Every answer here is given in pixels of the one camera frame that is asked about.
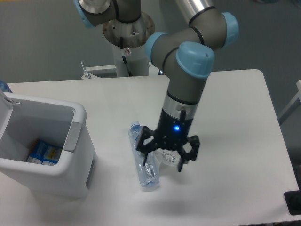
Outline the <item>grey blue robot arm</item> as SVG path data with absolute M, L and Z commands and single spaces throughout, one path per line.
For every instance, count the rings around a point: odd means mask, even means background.
M 197 159 L 199 138 L 188 133 L 212 71 L 214 51 L 234 43 L 239 26 L 231 13 L 219 12 L 210 0 L 178 0 L 176 4 L 188 28 L 169 35 L 155 32 L 139 0 L 74 2 L 85 26 L 103 26 L 118 77 L 147 75 L 152 64 L 169 78 L 158 127 L 143 127 L 136 149 L 144 158 L 157 149 L 176 151 L 181 170 Z

